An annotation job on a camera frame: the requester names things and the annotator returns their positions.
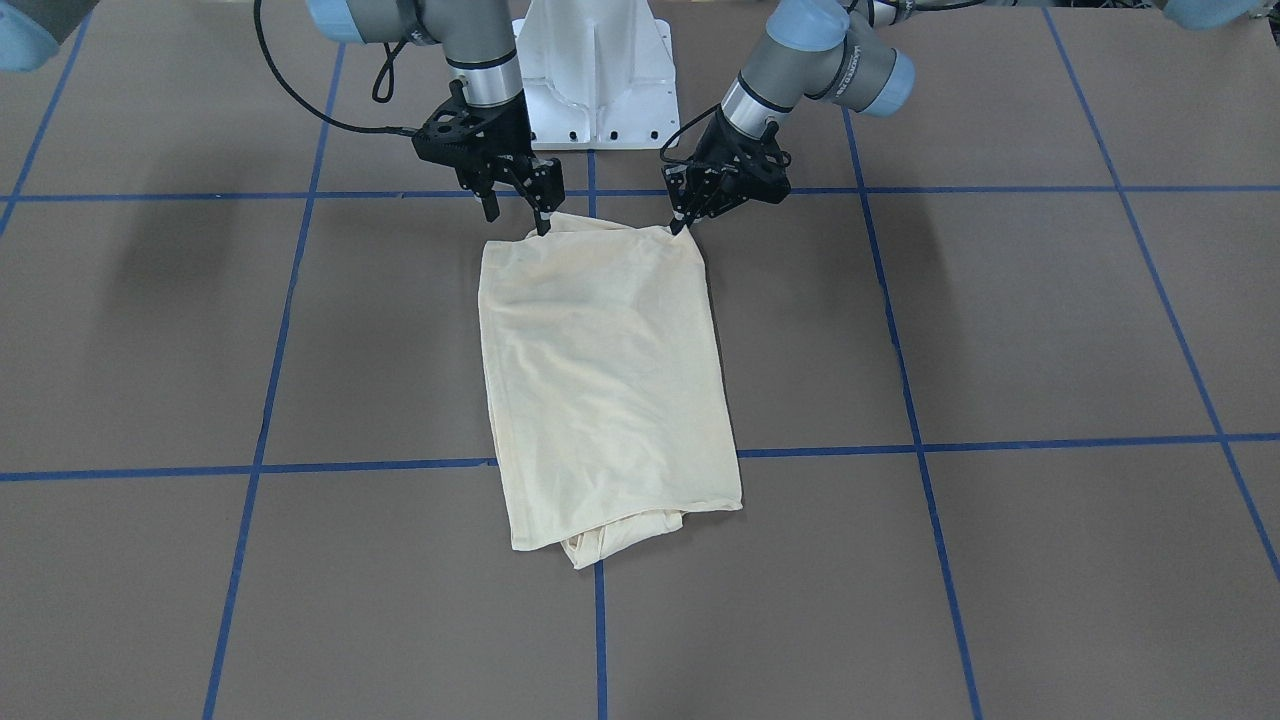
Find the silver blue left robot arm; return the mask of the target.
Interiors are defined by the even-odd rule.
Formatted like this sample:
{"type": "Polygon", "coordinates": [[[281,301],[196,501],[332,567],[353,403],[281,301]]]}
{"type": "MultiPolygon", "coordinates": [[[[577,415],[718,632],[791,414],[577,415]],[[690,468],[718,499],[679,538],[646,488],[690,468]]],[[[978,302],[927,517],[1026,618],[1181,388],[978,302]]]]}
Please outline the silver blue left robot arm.
{"type": "Polygon", "coordinates": [[[803,100],[891,117],[915,85],[913,60],[876,31],[922,1],[781,1],[724,96],[660,149],[671,234],[745,202],[791,192],[782,126],[803,100]]]}

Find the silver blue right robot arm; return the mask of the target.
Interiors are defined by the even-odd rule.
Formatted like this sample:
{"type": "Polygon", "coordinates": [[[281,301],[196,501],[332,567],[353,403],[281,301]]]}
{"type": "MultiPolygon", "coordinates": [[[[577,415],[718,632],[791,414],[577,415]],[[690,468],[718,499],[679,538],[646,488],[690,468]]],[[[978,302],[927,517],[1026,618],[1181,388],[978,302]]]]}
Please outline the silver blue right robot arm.
{"type": "Polygon", "coordinates": [[[506,1],[310,1],[321,35],[343,44],[438,45],[451,69],[451,96],[417,129],[383,127],[411,140],[417,156],[454,170],[460,187],[500,209],[495,186],[509,186],[547,234],[564,201],[561,163],[539,159],[506,1]]]}

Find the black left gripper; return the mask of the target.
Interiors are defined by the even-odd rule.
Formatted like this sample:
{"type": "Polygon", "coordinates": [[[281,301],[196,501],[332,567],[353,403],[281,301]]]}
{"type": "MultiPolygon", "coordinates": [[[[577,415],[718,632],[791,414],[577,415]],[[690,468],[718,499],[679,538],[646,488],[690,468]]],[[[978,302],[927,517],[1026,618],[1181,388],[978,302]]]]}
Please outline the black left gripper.
{"type": "Polygon", "coordinates": [[[780,123],[768,118],[762,137],[745,135],[716,105],[669,136],[662,146],[662,163],[673,209],[672,236],[687,231],[700,217],[721,217],[748,201],[782,202],[791,191],[786,176],[791,156],[780,147],[778,131],[780,123]],[[707,118],[710,124],[692,155],[671,158],[669,147],[707,118]]]}

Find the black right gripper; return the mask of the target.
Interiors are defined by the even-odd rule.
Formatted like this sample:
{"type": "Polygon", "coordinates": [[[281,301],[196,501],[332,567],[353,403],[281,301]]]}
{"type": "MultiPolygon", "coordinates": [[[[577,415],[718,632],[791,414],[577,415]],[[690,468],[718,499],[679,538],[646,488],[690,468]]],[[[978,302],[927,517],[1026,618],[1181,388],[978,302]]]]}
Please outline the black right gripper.
{"type": "Polygon", "coordinates": [[[467,102],[465,83],[453,79],[447,99],[412,136],[424,161],[454,169],[460,184],[477,195],[488,223],[500,217],[493,184],[508,184],[527,196],[535,233],[550,232],[556,196],[563,193],[563,172],[556,158],[532,151],[532,129],[524,91],[511,100],[480,108],[467,102]]]}

